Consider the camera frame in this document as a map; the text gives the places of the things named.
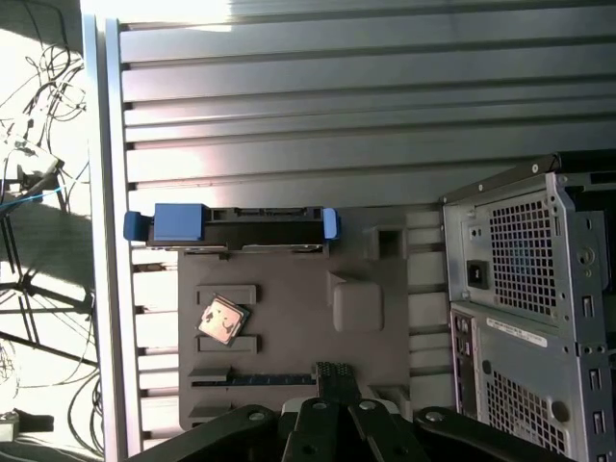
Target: cable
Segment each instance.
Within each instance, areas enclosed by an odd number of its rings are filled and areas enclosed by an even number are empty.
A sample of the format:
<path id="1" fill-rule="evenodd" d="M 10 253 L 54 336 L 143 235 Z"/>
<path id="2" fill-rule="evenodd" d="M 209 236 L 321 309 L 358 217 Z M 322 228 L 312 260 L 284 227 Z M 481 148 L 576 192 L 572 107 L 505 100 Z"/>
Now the cable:
<path id="1" fill-rule="evenodd" d="M 63 198 L 64 206 L 66 207 L 66 210 L 70 212 L 70 206 L 66 202 L 66 195 L 68 194 L 67 189 L 66 189 L 66 180 L 64 179 L 64 171 L 61 168 L 58 168 L 58 178 L 60 178 L 60 180 L 62 181 L 62 184 L 59 186 L 64 186 L 64 198 Z"/>
<path id="2" fill-rule="evenodd" d="M 23 89 L 26 85 L 28 85 L 37 76 L 39 77 L 40 74 L 37 73 L 37 74 L 33 75 L 28 80 L 26 80 L 23 84 L 21 84 L 19 87 L 17 87 L 17 89 L 13 93 L 11 93 L 7 99 L 5 99 L 2 103 L 0 103 L 0 108 L 2 106 L 4 106 L 5 104 L 7 104 L 11 100 L 11 98 L 13 98 L 16 94 L 18 94 L 21 89 Z"/>
<path id="3" fill-rule="evenodd" d="M 51 192 L 44 192 L 42 194 L 30 195 L 28 197 L 24 197 L 23 199 L 12 200 L 11 202 L 7 202 L 6 204 L 0 204 L 0 208 L 2 208 L 2 207 L 10 207 L 10 206 L 12 206 L 14 204 L 18 204 L 18 203 L 21 203 L 21 202 L 29 202 L 31 200 L 40 199 L 41 197 L 45 197 L 47 195 L 55 194 L 55 193 L 61 191 L 64 188 L 66 188 L 66 185 L 59 186 L 58 188 L 56 188 L 55 190 L 53 190 Z"/>
<path id="4" fill-rule="evenodd" d="M 53 308 L 58 308 L 49 298 L 47 298 L 44 295 L 40 295 L 41 298 L 43 298 L 47 303 L 49 303 Z M 35 302 L 38 303 L 38 306 L 40 306 L 43 310 L 49 312 L 50 309 L 53 308 L 48 308 L 47 306 L 43 305 L 39 300 L 37 300 L 35 298 Z M 82 339 L 84 339 L 86 342 L 90 343 L 90 330 L 91 330 L 91 323 L 92 323 L 92 319 L 90 318 L 90 327 L 88 329 L 86 329 L 84 326 L 82 326 L 81 324 L 79 324 L 76 320 L 74 320 L 72 317 L 70 317 L 67 313 L 63 313 L 64 317 L 68 320 L 71 321 L 72 324 L 70 324 L 68 321 L 65 321 L 59 314 L 54 313 L 53 311 L 51 312 L 51 314 L 54 316 L 54 318 L 56 318 L 58 321 L 60 321 L 62 324 L 64 324 L 66 327 L 68 327 L 70 330 L 72 330 L 75 334 L 77 334 L 78 336 L 80 336 Z"/>
<path id="5" fill-rule="evenodd" d="M 75 459 L 75 460 L 77 460 L 79 462 L 87 462 L 86 459 L 81 459 L 79 457 L 76 457 L 76 456 L 68 453 L 68 452 L 64 452 L 61 449 L 54 448 L 53 446 L 46 446 L 46 445 L 42 445 L 42 444 L 39 444 L 39 443 L 27 443 L 27 442 L 21 441 L 19 439 L 13 440 L 13 442 L 17 443 L 19 445 L 22 445 L 22 446 L 34 446 L 35 448 L 51 449 L 51 450 L 54 450 L 55 452 L 58 452 L 58 453 L 60 453 L 62 455 L 65 455 L 66 457 L 70 457 L 71 459 Z"/>
<path id="6" fill-rule="evenodd" d="M 5 181 L 7 179 L 7 167 L 9 166 L 9 159 L 11 157 L 11 154 L 13 154 L 14 151 L 15 149 L 11 149 L 9 151 L 9 154 L 7 154 L 7 157 L 4 160 L 4 168 L 2 171 L 2 184 L 0 185 L 0 205 L 4 203 L 4 196 L 6 194 L 4 187 L 5 187 Z"/>
<path id="7" fill-rule="evenodd" d="M 102 455 L 102 451 L 98 450 L 97 448 L 93 448 L 92 446 L 90 446 L 88 443 L 86 443 L 81 436 L 79 436 L 79 433 L 77 433 L 77 430 L 75 430 L 75 425 L 73 425 L 73 420 L 72 420 L 72 410 L 73 407 L 75 405 L 75 401 L 77 400 L 77 397 L 79 397 L 79 395 L 81 394 L 81 392 L 86 388 L 86 386 L 92 382 L 97 376 L 99 375 L 98 371 L 93 372 L 87 379 L 86 381 L 81 385 L 81 387 L 79 387 L 79 390 L 77 390 L 77 393 L 75 393 L 75 395 L 73 396 L 72 400 L 70 401 L 70 404 L 68 405 L 68 412 L 66 413 L 66 419 L 68 420 L 68 429 L 70 430 L 70 433 L 73 435 L 73 437 L 75 438 L 75 440 L 77 440 L 77 442 L 83 446 L 85 449 L 89 450 L 90 452 L 92 452 L 95 455 L 101 456 Z"/>
<path id="8" fill-rule="evenodd" d="M 92 410 L 90 412 L 90 437 L 94 446 L 101 452 L 103 452 L 103 445 L 98 441 L 98 435 L 96 434 L 96 429 L 94 428 L 94 418 L 96 414 L 100 418 L 103 417 L 103 402 L 100 394 L 100 375 L 94 384 L 94 388 L 92 388 Z"/>
<path id="9" fill-rule="evenodd" d="M 43 440 L 43 439 L 37 438 L 36 436 L 32 436 L 30 434 L 19 434 L 19 436 L 17 436 L 15 440 L 23 442 L 23 443 L 38 443 L 39 445 L 45 446 L 46 448 L 55 448 L 55 449 L 72 450 L 72 451 L 83 450 L 81 446 L 57 445 L 51 441 Z"/>
<path id="10" fill-rule="evenodd" d="M 92 316 L 90 316 L 90 328 L 88 329 L 88 337 L 86 338 L 86 346 L 84 347 L 84 352 L 82 353 L 81 357 L 79 358 L 79 361 L 77 363 L 77 367 L 74 369 L 74 371 L 64 380 L 61 380 L 60 382 L 56 382 L 56 383 L 49 383 L 47 385 L 29 385 L 29 386 L 25 386 L 22 387 L 20 386 L 19 388 L 22 389 L 32 389 L 32 388 L 49 388 L 49 387 L 57 387 L 59 385 L 68 385 L 71 383 L 77 383 L 77 382 L 81 382 L 82 380 L 85 380 L 86 378 L 88 378 L 90 375 L 85 375 L 81 378 L 75 379 L 75 380 L 70 380 L 71 378 L 73 378 L 73 376 L 77 373 L 77 371 L 79 371 L 79 369 L 81 368 L 81 366 L 83 366 L 84 364 L 84 358 L 86 357 L 86 353 L 88 352 L 88 346 L 90 345 L 90 336 L 91 336 L 91 331 L 92 331 L 92 323 L 93 323 L 93 318 Z"/>
<path id="11" fill-rule="evenodd" d="M 73 180 L 74 181 L 73 184 L 70 186 L 70 189 L 66 193 L 66 204 L 70 203 L 70 195 L 72 194 L 73 189 L 75 188 L 77 183 L 79 183 L 79 178 L 81 178 L 81 175 L 83 175 L 86 172 L 86 168 L 88 168 L 89 166 L 90 166 L 90 161 L 87 161 L 84 167 L 80 170 L 80 172 L 77 173 L 77 176 Z"/>
<path id="12" fill-rule="evenodd" d="M 58 20 L 60 21 L 60 34 L 62 36 L 62 40 L 63 42 L 68 45 L 68 38 L 66 36 L 66 23 L 64 21 L 64 15 L 62 13 L 62 11 L 54 6 L 54 5 L 50 5 L 48 3 L 45 2 L 40 2 L 38 0 L 5 0 L 5 1 L 13 1 L 13 2 L 19 2 L 19 3 L 23 3 L 24 5 L 26 4 L 30 4 L 30 5 L 38 5 L 40 7 L 44 7 L 44 8 L 49 8 L 51 10 L 53 10 L 54 12 L 56 12 L 56 15 L 58 16 Z M 35 27 L 35 29 L 38 29 L 38 25 L 36 25 L 36 20 L 34 19 L 33 16 L 30 16 L 30 19 L 33 22 L 33 26 Z"/>
<path id="13" fill-rule="evenodd" d="M 17 457 L 16 455 L 6 454 L 5 452 L 0 450 L 0 455 L 6 457 L 7 459 L 16 460 L 18 462 L 38 462 L 37 460 L 32 459 L 24 459 L 23 457 Z"/>
<path id="14" fill-rule="evenodd" d="M 35 16 L 32 14 L 32 10 L 30 10 L 30 6 L 28 5 L 28 2 L 22 2 L 22 3 L 23 3 L 23 7 L 26 9 L 26 12 L 28 12 L 28 15 L 30 16 L 32 25 L 35 27 L 35 32 L 37 33 L 38 43 L 40 43 L 40 48 L 44 48 L 45 45 L 42 44 L 42 36 L 40 35 L 39 26 L 37 24 L 37 21 L 35 20 Z"/>

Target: computer tower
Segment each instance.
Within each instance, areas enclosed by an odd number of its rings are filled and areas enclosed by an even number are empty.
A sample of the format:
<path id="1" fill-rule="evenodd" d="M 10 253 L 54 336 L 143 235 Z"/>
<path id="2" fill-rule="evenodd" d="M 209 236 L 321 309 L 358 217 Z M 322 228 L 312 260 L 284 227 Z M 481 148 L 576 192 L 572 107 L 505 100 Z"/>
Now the computer tower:
<path id="1" fill-rule="evenodd" d="M 552 154 L 442 202 L 458 411 L 616 460 L 616 151 Z"/>

